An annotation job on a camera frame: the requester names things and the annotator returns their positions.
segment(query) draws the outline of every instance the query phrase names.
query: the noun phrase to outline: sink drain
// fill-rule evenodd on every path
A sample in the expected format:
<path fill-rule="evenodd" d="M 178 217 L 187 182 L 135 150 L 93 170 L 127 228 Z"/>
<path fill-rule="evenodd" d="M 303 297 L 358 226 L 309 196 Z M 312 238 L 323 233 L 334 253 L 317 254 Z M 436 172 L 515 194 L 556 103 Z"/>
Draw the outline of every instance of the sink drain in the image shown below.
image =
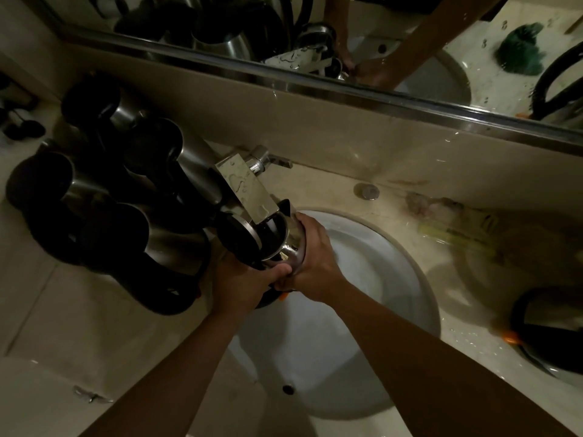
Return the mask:
<path fill-rule="evenodd" d="M 291 396 L 295 393 L 295 388 L 292 385 L 283 385 L 283 392 L 286 393 L 288 396 Z"/>

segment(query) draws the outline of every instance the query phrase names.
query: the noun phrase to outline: green sponge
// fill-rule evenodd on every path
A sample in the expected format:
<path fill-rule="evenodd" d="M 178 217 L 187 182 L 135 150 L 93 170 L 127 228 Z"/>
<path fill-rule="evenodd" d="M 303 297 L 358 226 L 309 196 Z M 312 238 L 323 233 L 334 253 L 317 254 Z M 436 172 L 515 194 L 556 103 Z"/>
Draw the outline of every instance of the green sponge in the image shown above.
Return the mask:
<path fill-rule="evenodd" d="M 544 69 L 541 63 L 544 52 L 536 45 L 536 36 L 543 27 L 541 23 L 535 22 L 510 32 L 494 54 L 500 67 L 510 73 L 540 75 Z"/>

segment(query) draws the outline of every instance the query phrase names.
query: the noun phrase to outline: mirror frame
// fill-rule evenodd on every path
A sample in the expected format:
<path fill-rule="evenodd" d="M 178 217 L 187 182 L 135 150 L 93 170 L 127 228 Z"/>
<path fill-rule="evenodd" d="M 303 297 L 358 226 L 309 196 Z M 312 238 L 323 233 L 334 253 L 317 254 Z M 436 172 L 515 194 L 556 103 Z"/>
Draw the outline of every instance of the mirror frame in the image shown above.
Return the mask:
<path fill-rule="evenodd" d="M 523 118 L 506 117 L 469 106 L 424 100 L 404 93 L 383 92 L 370 87 L 122 36 L 113 32 L 95 31 L 65 23 L 44 0 L 23 1 L 66 43 L 156 61 L 194 72 L 268 87 L 275 91 L 372 110 L 390 117 L 421 121 L 456 131 L 583 156 L 583 131 L 564 129 Z"/>

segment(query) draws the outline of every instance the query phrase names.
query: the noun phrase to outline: white sink basin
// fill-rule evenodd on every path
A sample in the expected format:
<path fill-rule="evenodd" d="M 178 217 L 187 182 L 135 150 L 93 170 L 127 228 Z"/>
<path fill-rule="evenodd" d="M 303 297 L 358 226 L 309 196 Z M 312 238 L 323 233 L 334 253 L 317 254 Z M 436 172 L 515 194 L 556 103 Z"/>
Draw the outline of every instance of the white sink basin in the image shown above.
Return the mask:
<path fill-rule="evenodd" d="M 338 264 L 351 283 L 439 336 L 433 293 L 394 241 L 342 216 L 305 213 L 326 227 Z M 229 349 L 269 396 L 291 395 L 285 393 L 286 387 L 310 415 L 358 418 L 392 405 L 336 313 L 301 293 L 255 310 Z"/>
<path fill-rule="evenodd" d="M 389 55 L 401 40 L 379 36 L 349 38 L 348 50 L 354 63 Z M 415 98 L 470 105 L 472 91 L 468 76 L 457 61 L 445 50 L 429 58 L 395 89 Z"/>

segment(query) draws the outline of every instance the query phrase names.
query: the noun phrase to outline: beige countertop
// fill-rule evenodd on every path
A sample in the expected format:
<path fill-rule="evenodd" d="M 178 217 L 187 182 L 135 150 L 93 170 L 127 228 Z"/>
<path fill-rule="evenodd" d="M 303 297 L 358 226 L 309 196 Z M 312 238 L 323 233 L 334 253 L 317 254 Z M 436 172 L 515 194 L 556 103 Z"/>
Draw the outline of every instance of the beige countertop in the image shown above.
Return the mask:
<path fill-rule="evenodd" d="M 494 325 L 507 317 L 518 295 L 536 285 L 533 277 L 420 236 L 402 191 L 380 187 L 379 199 L 365 201 L 353 192 L 358 181 L 301 165 L 272 166 L 261 180 L 271 193 L 289 198 L 297 208 L 348 213 L 393 236 L 435 293 L 442 340 L 583 436 L 583 393 L 535 368 L 495 332 Z M 181 315 L 155 315 L 112 279 L 60 263 L 20 328 L 10 355 L 38 361 L 73 383 L 117 398 L 178 345 L 205 312 L 206 303 L 199 300 Z M 227 354 L 191 433 L 251 436 L 286 429 L 278 435 L 410 435 L 396 408 L 368 418 L 331 421 L 302 417 L 288 399 L 267 399 Z"/>

